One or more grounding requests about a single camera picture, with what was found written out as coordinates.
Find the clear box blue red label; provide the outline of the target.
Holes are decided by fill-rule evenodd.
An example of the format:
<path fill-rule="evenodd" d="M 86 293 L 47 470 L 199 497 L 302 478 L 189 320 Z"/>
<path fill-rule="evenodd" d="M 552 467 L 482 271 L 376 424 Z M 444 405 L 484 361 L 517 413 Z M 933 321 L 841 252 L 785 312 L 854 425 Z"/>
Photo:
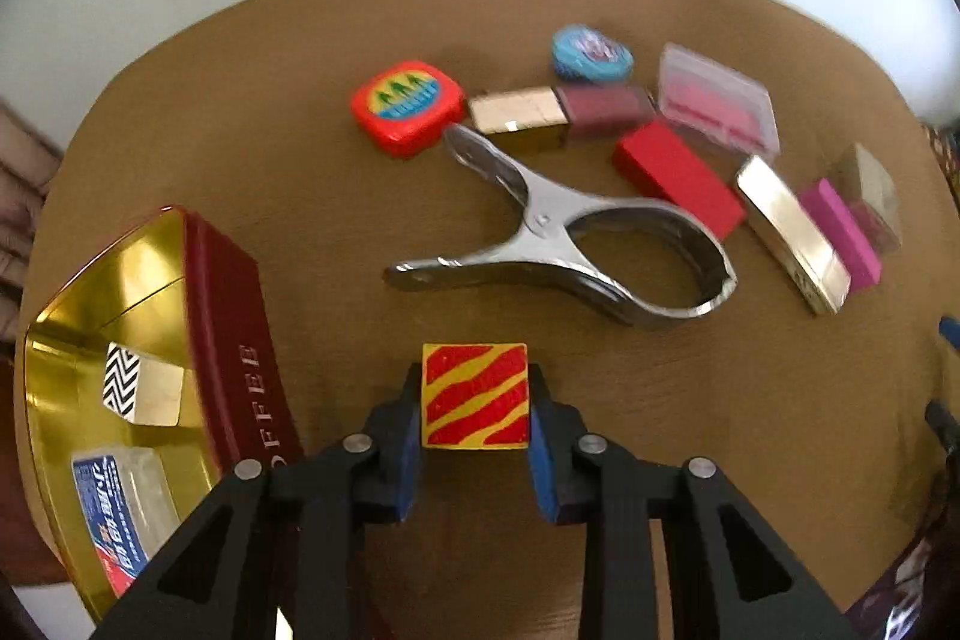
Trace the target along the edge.
<path fill-rule="evenodd" d="M 98 448 L 71 455 L 71 477 L 94 554 L 122 596 L 181 523 L 163 463 L 151 448 Z"/>

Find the black white zigzag block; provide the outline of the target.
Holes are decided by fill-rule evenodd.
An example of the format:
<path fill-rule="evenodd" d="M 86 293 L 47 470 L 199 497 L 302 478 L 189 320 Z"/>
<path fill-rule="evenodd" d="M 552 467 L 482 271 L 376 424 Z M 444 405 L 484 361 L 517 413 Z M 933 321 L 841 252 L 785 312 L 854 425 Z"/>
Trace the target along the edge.
<path fill-rule="evenodd" d="M 176 427 L 181 419 L 187 370 L 110 342 L 104 361 L 101 403 L 128 424 Z"/>

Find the yellow red striped cube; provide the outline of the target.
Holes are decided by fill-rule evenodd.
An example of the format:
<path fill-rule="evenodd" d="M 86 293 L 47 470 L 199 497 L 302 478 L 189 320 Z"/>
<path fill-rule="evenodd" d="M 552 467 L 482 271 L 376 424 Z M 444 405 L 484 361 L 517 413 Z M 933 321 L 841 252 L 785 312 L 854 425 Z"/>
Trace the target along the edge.
<path fill-rule="evenodd" d="M 421 349 L 420 401 L 420 442 L 425 448 L 527 450 L 527 346 L 523 342 L 427 342 Z"/>

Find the magenta rectangular block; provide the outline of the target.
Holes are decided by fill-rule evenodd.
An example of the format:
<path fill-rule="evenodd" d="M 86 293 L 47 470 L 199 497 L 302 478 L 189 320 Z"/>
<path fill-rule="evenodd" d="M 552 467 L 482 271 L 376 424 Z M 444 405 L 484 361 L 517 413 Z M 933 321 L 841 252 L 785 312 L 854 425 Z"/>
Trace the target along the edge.
<path fill-rule="evenodd" d="M 835 187 L 827 179 L 820 179 L 800 195 L 799 201 L 848 269 L 851 292 L 877 286 L 882 280 L 880 257 Z"/>

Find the red gold tin box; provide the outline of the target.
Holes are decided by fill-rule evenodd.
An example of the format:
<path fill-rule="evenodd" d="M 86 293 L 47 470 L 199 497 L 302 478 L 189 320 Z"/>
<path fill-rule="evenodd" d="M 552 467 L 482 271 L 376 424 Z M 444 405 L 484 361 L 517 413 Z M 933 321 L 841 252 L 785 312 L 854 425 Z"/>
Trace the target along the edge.
<path fill-rule="evenodd" d="M 179 206 L 53 296 L 16 381 L 28 507 L 93 620 L 235 464 L 304 455 L 257 263 Z"/>

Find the gold rectangular lipstick case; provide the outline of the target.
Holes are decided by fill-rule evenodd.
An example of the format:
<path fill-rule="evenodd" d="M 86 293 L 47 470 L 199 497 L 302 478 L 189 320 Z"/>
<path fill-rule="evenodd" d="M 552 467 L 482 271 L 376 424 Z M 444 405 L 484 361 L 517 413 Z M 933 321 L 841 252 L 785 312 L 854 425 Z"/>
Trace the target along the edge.
<path fill-rule="evenodd" d="M 737 170 L 734 190 L 747 223 L 809 307 L 817 315 L 838 314 L 850 294 L 850 273 L 794 191 L 760 156 L 750 156 Z"/>

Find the beige small box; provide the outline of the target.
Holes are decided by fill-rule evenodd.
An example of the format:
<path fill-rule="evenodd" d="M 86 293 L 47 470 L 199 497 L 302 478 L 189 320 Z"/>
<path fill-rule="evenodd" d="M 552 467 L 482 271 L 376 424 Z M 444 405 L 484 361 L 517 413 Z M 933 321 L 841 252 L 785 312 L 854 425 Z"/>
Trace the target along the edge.
<path fill-rule="evenodd" d="M 874 154 L 854 143 L 841 154 L 828 179 L 875 252 L 896 252 L 903 244 L 900 198 L 892 175 Z"/>

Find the silver metal clamp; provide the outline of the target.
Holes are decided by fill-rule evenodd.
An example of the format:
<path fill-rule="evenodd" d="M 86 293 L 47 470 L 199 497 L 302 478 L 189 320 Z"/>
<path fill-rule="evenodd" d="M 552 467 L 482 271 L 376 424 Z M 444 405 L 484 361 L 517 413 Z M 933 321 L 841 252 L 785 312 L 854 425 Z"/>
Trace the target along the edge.
<path fill-rule="evenodd" d="M 496 185 L 519 206 L 507 241 L 464 257 L 405 260 L 382 278 L 400 291 L 480 284 L 530 284 L 569 292 L 623 325 L 677 325 L 703 319 L 732 298 L 736 270 L 721 242 L 685 209 L 652 198 L 612 198 L 558 184 L 494 146 L 478 131 L 452 125 L 443 133 L 449 154 Z M 666 241 L 697 275 L 701 299 L 690 307 L 653 304 L 615 280 L 579 248 L 590 232 L 641 230 Z"/>

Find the clear pink plastic box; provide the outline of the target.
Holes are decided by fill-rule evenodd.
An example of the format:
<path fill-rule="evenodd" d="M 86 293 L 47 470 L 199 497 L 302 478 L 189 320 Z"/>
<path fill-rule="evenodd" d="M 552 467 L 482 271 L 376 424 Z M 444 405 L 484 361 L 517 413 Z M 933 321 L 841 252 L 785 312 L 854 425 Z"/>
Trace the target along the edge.
<path fill-rule="evenodd" d="M 659 58 L 658 107 L 665 120 L 729 151 L 766 161 L 781 152 L 768 89 L 674 42 Z"/>

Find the red rectangular block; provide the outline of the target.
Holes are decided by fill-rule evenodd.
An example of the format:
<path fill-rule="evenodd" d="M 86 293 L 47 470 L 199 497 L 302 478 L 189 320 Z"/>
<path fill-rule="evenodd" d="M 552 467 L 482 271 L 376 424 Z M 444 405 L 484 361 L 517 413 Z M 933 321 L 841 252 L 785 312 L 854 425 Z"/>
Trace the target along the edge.
<path fill-rule="evenodd" d="M 612 163 L 645 197 L 685 209 L 718 241 L 726 241 L 745 221 L 745 209 L 731 188 L 661 122 L 649 122 L 620 138 Z"/>

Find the red square tape measure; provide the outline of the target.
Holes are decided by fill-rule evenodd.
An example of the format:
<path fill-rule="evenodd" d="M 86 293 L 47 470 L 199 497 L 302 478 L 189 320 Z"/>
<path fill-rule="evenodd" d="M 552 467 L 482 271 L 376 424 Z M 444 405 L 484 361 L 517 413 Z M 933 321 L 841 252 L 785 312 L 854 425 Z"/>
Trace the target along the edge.
<path fill-rule="evenodd" d="M 382 151 L 410 159 L 441 140 L 467 113 L 464 88 L 420 60 L 400 62 L 355 91 L 350 110 Z"/>

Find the beige floral curtain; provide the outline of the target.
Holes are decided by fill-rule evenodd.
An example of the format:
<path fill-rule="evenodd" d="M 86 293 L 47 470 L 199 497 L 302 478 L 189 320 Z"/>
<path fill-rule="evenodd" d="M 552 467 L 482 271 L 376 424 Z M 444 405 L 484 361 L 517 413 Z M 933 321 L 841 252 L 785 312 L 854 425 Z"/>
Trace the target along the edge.
<path fill-rule="evenodd" d="M 34 237 L 62 151 L 7 101 L 0 107 L 0 230 L 2 342 L 18 335 L 21 299 Z"/>

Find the gold maroon lipstick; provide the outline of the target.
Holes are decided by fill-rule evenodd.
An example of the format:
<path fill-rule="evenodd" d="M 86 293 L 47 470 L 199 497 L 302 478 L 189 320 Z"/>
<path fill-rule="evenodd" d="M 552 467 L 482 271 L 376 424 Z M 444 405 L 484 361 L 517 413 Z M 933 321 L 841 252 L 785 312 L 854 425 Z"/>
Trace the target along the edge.
<path fill-rule="evenodd" d="M 649 92 L 630 85 L 564 85 L 472 97 L 467 125 L 508 152 L 619 138 L 656 117 Z"/>

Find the blue oval case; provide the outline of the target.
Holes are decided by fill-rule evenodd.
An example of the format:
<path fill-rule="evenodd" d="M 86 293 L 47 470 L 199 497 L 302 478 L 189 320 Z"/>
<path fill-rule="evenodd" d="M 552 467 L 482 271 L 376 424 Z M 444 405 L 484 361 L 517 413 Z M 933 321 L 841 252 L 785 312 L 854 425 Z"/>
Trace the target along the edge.
<path fill-rule="evenodd" d="M 633 73 L 628 47 L 589 26 L 571 25 L 551 38 L 551 64 L 562 80 L 623 83 Z"/>

